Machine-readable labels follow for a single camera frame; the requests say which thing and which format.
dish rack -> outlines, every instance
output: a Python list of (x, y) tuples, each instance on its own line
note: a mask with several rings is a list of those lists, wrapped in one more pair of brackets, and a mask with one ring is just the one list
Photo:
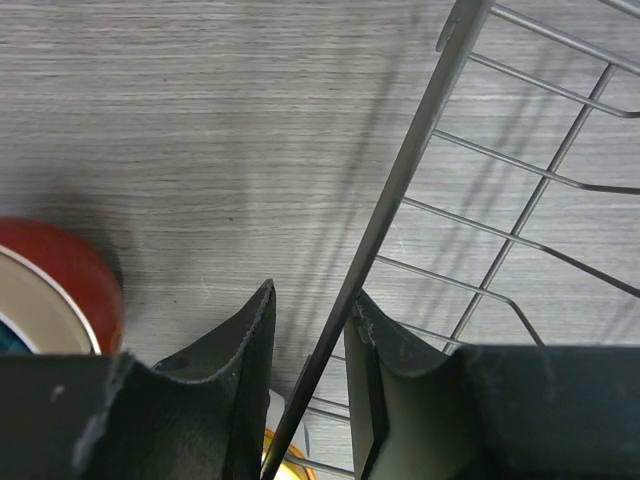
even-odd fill
[[(600, 0), (600, 2), (640, 20), (640, 3), (635, 0)], [(553, 42), (557, 42), (558, 44), (603, 62), (604, 68), (602, 74), (596, 81), (591, 94), (589, 96), (583, 96), (530, 73), (512, 68), (492, 58), (475, 53), (473, 51), (474, 44), (488, 15), (501, 18), (534, 34), (546, 37)], [(623, 110), (600, 101), (600, 97), (617, 70), (624, 70), (633, 75), (640, 76), (640, 63), (636, 63), (581, 38), (560, 31), (526, 15), (522, 15), (514, 10), (494, 3), (492, 0), (457, 0), (442, 29), (436, 44), (436, 50), (441, 52), (440, 59), (424, 96), (420, 101), (409, 130), (406, 133), (391, 173), (387, 178), (344, 283), (335, 300), (335, 304), (329, 314), (322, 334), (318, 339), (315, 350), (308, 358), (294, 392), (289, 399), (287, 409), (282, 417), (263, 465), (263, 480), (271, 480), (275, 477), (277, 468), (285, 457), (287, 460), (298, 463), (304, 467), (326, 472), (336, 477), (354, 478), (354, 473), (351, 471), (289, 456), (287, 449), (305, 412), (327, 417), (330, 421), (349, 422), (349, 418), (344, 415), (309, 407), (308, 405), (310, 400), (313, 399), (315, 403), (323, 404), (333, 409), (348, 410), (348, 406), (346, 405), (313, 397), (313, 394), (327, 362), (330, 359), (338, 362), (345, 361), (344, 358), (333, 354), (334, 347), (349, 316), (356, 296), (362, 289), (374, 262), (381, 262), (392, 267), (404, 269), (414, 274), (428, 277), (473, 293), (473, 297), (462, 314), (462, 317), (448, 336), (430, 332), (417, 326), (403, 324), (407, 329), (418, 335), (444, 342), (445, 347), (443, 351), (448, 354), (451, 354), (457, 346), (464, 345), (464, 342), (460, 340), (460, 336), (469, 325), (476, 308), (484, 297), (489, 297), (508, 305), (513, 310), (514, 315), (524, 325), (533, 341), (539, 346), (544, 345), (544, 339), (537, 332), (534, 322), (527, 317), (518, 303), (512, 298), (491, 290), (491, 285), (496, 274), (502, 267), (514, 245), (521, 245), (544, 252), (546, 255), (555, 257), (557, 260), (582, 271), (584, 274), (591, 275), (606, 282), (633, 297), (640, 297), (640, 290), (638, 288), (561, 251), (520, 236), (531, 214), (536, 209), (536, 206), (551, 182), (587, 192), (605, 192), (617, 195), (640, 194), (640, 188), (637, 187), (584, 183), (556, 173), (587, 122), (589, 115), (594, 110), (627, 121), (640, 118), (640, 112)], [(564, 136), (564, 139), (557, 148), (547, 168), (537, 167), (513, 156), (501, 153), (500, 151), (487, 148), (437, 129), (438, 122), (449, 97), (467, 61), (483, 65), (496, 72), (581, 105), (578, 115), (575, 117), (573, 124)], [(513, 168), (521, 169), (540, 177), (539, 183), (510, 231), (503, 231), (405, 196), (418, 164), (433, 137), (486, 155), (500, 162), (504, 162)], [(429, 271), (380, 255), (379, 249), (401, 204), (422, 210), (425, 214), (438, 215), (451, 222), (457, 222), (465, 227), (502, 238), (504, 243), (499, 253), (495, 256), (482, 282), (479, 285), (473, 285), (451, 276), (442, 275), (435, 271)]]

metal rod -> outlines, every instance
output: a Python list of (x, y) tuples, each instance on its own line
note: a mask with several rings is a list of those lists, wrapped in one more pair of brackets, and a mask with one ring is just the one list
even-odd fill
[(312, 415), (317, 415), (318, 417), (328, 418), (329, 420), (335, 420), (336, 422), (346, 423), (347, 425), (351, 425), (351, 420), (349, 417), (345, 417), (344, 415), (340, 415), (339, 413), (327, 412), (326, 410), (320, 410), (315, 407), (307, 407), (307, 413)]
[(640, 2), (637, 0), (600, 0), (600, 2), (640, 20)]
[(573, 180), (572, 178), (549, 172), (544, 168), (536, 167), (535, 165), (523, 162), (522, 160), (518, 160), (517, 158), (510, 157), (509, 155), (505, 155), (504, 153), (500, 153), (496, 150), (483, 147), (482, 145), (478, 145), (477, 143), (470, 142), (469, 140), (465, 140), (464, 138), (456, 137), (455, 135), (451, 135), (450, 133), (443, 132), (438, 129), (434, 130), (433, 136), (454, 143), (461, 147), (468, 148), (469, 150), (473, 150), (474, 152), (487, 155), (488, 157), (495, 158), (496, 160), (508, 163), (509, 165), (513, 165), (514, 167), (518, 167), (522, 170), (536, 173), (548, 180), (554, 180), (568, 187), (577, 188), (579, 190), (587, 190), (590, 192), (618, 193), (621, 195), (640, 195), (640, 188), (636, 187), (617, 187), (615, 185), (597, 185), (592, 183), (578, 182), (577, 180)]
[[(598, 100), (602, 95), (602, 92), (604, 92), (604, 90), (607, 88), (607, 85), (613, 78), (615, 72), (616, 72), (615, 66), (607, 65), (607, 68), (605, 68), (604, 72), (602, 72), (602, 75), (600, 75), (600, 78), (598, 79), (598, 82), (596, 83), (595, 87), (593, 87), (593, 90), (591, 92), (591, 95), (589, 95), (589, 98), (593, 100)], [(553, 156), (551, 163), (549, 163), (549, 167), (547, 168), (549, 172), (555, 173), (558, 167), (560, 167), (560, 165), (562, 164), (562, 161), (564, 160), (564, 157), (567, 155), (567, 152), (571, 148), (571, 145), (573, 145), (573, 142), (575, 141), (576, 137), (580, 133), (580, 130), (582, 130), (582, 127), (586, 123), (592, 111), (593, 111), (593, 108), (588, 105), (584, 105), (580, 109), (580, 113), (578, 113), (578, 116), (576, 117), (573, 124), (571, 125), (571, 128), (569, 129), (564, 139), (562, 140), (562, 143), (558, 147), (558, 150), (556, 150), (556, 153)], [(540, 198), (542, 198), (542, 195), (544, 194), (547, 187), (549, 186), (550, 181), (551, 180), (549, 180), (546, 177), (540, 179), (540, 182), (538, 182), (538, 185), (536, 186), (535, 190), (531, 194), (529, 201), (527, 202), (524, 209), (520, 213), (518, 220), (516, 220), (515, 225), (511, 229), (511, 232), (510, 232), (511, 235), (516, 235), (516, 236), (520, 235), (520, 232), (522, 232), (522, 229), (527, 224), (527, 222), (529, 221), (529, 218), (531, 217), (531, 214), (533, 213), (536, 206), (538, 205)], [(513, 241), (506, 240), (504, 242), (504, 244), (502, 245), (502, 248), (498, 252), (498, 255), (493, 260), (493, 263), (489, 267), (489, 270), (487, 271), (486, 275), (482, 279), (482, 282), (480, 283), (481, 289), (489, 288), (489, 286), (491, 285), (491, 282), (493, 282), (493, 279), (498, 273), (498, 270), (500, 270), (500, 267), (504, 263), (505, 258), (507, 258), (507, 255), (509, 255), (509, 252), (511, 251), (512, 247), (513, 247)], [(469, 302), (469, 305), (467, 305), (467, 308), (462, 314), (462, 317), (458, 321), (458, 324), (455, 326), (453, 333), (451, 334), (452, 338), (460, 337), (460, 334), (464, 331), (464, 329), (468, 325), (469, 321), (471, 320), (471, 316), (475, 312), (476, 308), (478, 308), (478, 305), (481, 300), (482, 300), (481, 295), (476, 294), (473, 296), (473, 298), (471, 299), (471, 302)], [(451, 344), (448, 344), (445, 346), (444, 352), (449, 353), (452, 349), (453, 347), (451, 346)]]
[(491, 9), (491, 13), (498, 18), (502, 18), (515, 25), (519, 25), (527, 30), (538, 33), (543, 37), (550, 40), (554, 40), (562, 45), (566, 45), (569, 48), (573, 48), (579, 52), (590, 55), (594, 58), (607, 62), (611, 65), (620, 67), (623, 70), (631, 72), (635, 75), (640, 75), (640, 64), (629, 60), (621, 55), (600, 48), (592, 43), (585, 42), (581, 38), (569, 35), (566, 32), (553, 28), (549, 25), (545, 25), (538, 20), (535, 20), (526, 15), (522, 15), (510, 8), (504, 7), (500, 4), (495, 4)]
[(344, 468), (334, 467), (333, 465), (316, 462), (315, 460), (309, 460), (308, 458), (296, 457), (290, 453), (287, 453), (284, 458), (288, 462), (295, 463), (296, 465), (300, 465), (304, 468), (311, 468), (320, 472), (330, 473), (336, 477), (355, 478), (355, 474), (352, 471), (345, 470)]
[(566, 88), (562, 88), (546, 80), (542, 80), (541, 78), (535, 77), (521, 70), (505, 65), (504, 63), (497, 62), (496, 60), (485, 57), (484, 55), (471, 52), (469, 54), (469, 60), (473, 60), (480, 65), (484, 65), (485, 67), (489, 67), (513, 78), (517, 78), (519, 80), (527, 82), (530, 85), (540, 87), (548, 92), (560, 95), (561, 97), (568, 98), (569, 100), (573, 100), (574, 102), (578, 102), (583, 105), (589, 105), (590, 107), (593, 107), (596, 110), (600, 110), (601, 112), (608, 113), (620, 118), (640, 118), (640, 112), (629, 112), (626, 110), (620, 110), (619, 108), (612, 107), (611, 105), (607, 105), (606, 103), (596, 102), (595, 100), (591, 100), (588, 97), (572, 92), (571, 90), (567, 90)]
[(273, 480), (278, 471), (492, 4), (493, 0), (468, 0), (460, 12), (457, 25), (418, 105), (318, 343), (287, 403), (266, 454), (262, 480)]
[(442, 342), (447, 342), (447, 343), (452, 343), (452, 344), (457, 345), (459, 347), (462, 347), (464, 345), (468, 345), (466, 342), (461, 342), (460, 340), (449, 338), (449, 337), (447, 337), (445, 335), (440, 335), (439, 333), (435, 333), (435, 332), (432, 332), (430, 330), (425, 330), (424, 328), (416, 327), (415, 325), (411, 325), (410, 323), (404, 323), (404, 322), (397, 322), (397, 323), (402, 325), (407, 330), (412, 330), (412, 331), (414, 331), (414, 332), (416, 332), (418, 334), (424, 335), (425, 337), (435, 338), (436, 340), (440, 340)]
[(469, 290), (470, 292), (475, 292), (476, 295), (487, 296), (489, 298), (493, 298), (494, 300), (498, 300), (499, 302), (506, 303), (513, 309), (514, 312), (516, 312), (516, 315), (518, 315), (518, 318), (520, 318), (520, 321), (522, 322), (524, 327), (527, 329), (527, 331), (531, 335), (531, 338), (533, 338), (533, 341), (536, 342), (536, 345), (540, 347), (544, 347), (544, 342), (540, 338), (540, 335), (538, 335), (538, 332), (536, 332), (536, 329), (533, 328), (533, 325), (531, 325), (531, 322), (529, 322), (529, 319), (527, 318), (527, 316), (524, 314), (520, 306), (518, 306), (518, 304), (512, 299), (510, 299), (509, 297), (505, 297), (504, 295), (500, 295), (499, 293), (491, 292), (489, 290), (474, 287), (469, 283), (461, 282), (460, 280), (456, 280), (455, 278), (446, 277), (444, 275), (440, 275), (438, 273), (431, 272), (429, 270), (424, 270), (422, 268), (414, 267), (413, 265), (409, 265), (408, 263), (398, 262), (397, 260), (393, 260), (388, 257), (383, 257), (382, 255), (376, 255), (376, 260), (382, 263), (386, 263), (387, 265), (391, 265), (393, 267), (402, 268), (403, 270), (407, 270), (409, 272), (422, 275), (423, 277), (433, 278), (434, 280), (438, 280), (440, 282), (453, 285), (454, 287), (459, 287), (464, 290)]
[(518, 243), (520, 245), (524, 245), (530, 248), (535, 248), (536, 250), (540, 250), (541, 252), (547, 253), (557, 258), (558, 260), (568, 263), (569, 265), (572, 265), (582, 270), (583, 272), (586, 272), (596, 278), (599, 278), (600, 280), (608, 283), (609, 285), (612, 285), (630, 295), (633, 295), (636, 298), (640, 298), (640, 289), (637, 289), (636, 287), (633, 287), (628, 283), (618, 280), (617, 278), (612, 277), (611, 275), (607, 275), (606, 273), (601, 272), (600, 270), (597, 270), (587, 265), (586, 263), (582, 263), (581, 261), (576, 260), (575, 258), (570, 257), (569, 255), (565, 255), (564, 253), (559, 252), (558, 250), (547, 247), (546, 245), (543, 245), (538, 242), (533, 242), (531, 240), (527, 240), (526, 238), (518, 237), (516, 235), (511, 235), (510, 233), (503, 232), (502, 230), (498, 230), (497, 228), (490, 227), (489, 225), (485, 225), (483, 223), (476, 222), (469, 218), (456, 215), (455, 213), (447, 212), (446, 210), (442, 210), (432, 205), (419, 202), (418, 200), (414, 200), (412, 198), (405, 197), (403, 200), (403, 203), (419, 208), (420, 210), (424, 210), (426, 212), (434, 213), (435, 215), (448, 218), (450, 220), (461, 223), (463, 225), (467, 225), (469, 227), (482, 230), (483, 232), (491, 233), (493, 235), (497, 235), (504, 239), (511, 240), (514, 243)]
[(349, 405), (345, 405), (344, 403), (338, 403), (334, 402), (333, 400), (327, 400), (326, 398), (320, 397), (311, 397), (311, 400), (326, 405), (327, 407), (339, 408), (341, 410), (349, 411)]

gray wood surface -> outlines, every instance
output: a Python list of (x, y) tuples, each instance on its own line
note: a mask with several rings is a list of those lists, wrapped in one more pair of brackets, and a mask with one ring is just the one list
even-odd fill
[[(451, 4), (3, 2), (0, 214), (55, 222), (109, 259), (125, 286), (125, 346), (147, 362), (274, 278), (273, 385), (287, 394), (437, 61)], [(506, 5), (640, 61), (639, 24), (597, 2)], [(583, 95), (605, 67), (497, 18), (476, 51)], [(639, 79), (620, 72), (603, 99), (639, 110)], [(469, 64), (440, 128), (546, 167), (579, 108)], [(560, 173), (639, 186), (639, 126), (593, 113)], [(509, 230), (537, 181), (434, 139), (410, 194)], [(524, 236), (637, 285), (639, 216), (637, 198), (551, 185)], [(478, 284), (500, 245), (403, 206), (382, 252)], [(444, 334), (471, 297), (385, 265), (366, 288), (398, 320)], [(640, 341), (637, 302), (525, 247), (492, 290), (548, 342)], [(490, 299), (463, 339), (530, 341)], [(318, 394), (346, 402), (341, 365)], [(308, 422), (314, 458), (349, 467), (348, 430)]]

yellow object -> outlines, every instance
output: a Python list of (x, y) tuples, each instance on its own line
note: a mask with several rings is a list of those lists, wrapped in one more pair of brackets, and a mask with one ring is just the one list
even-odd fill
[[(264, 443), (262, 444), (262, 461), (264, 461), (264, 456), (269, 449), (269, 445), (271, 445), (272, 439), (273, 432), (269, 429), (265, 430)], [(304, 458), (302, 452), (293, 445), (289, 446), (289, 453), (294, 457)], [(280, 464), (280, 468), (276, 474), (276, 480), (316, 480), (316, 475), (310, 468), (304, 468), (300, 465), (284, 460)]]

red cup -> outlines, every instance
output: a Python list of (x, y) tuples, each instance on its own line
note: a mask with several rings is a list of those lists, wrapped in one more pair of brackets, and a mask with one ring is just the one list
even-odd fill
[(38, 273), (86, 319), (95, 353), (120, 349), (124, 298), (98, 253), (60, 228), (34, 220), (0, 217), (0, 249)]

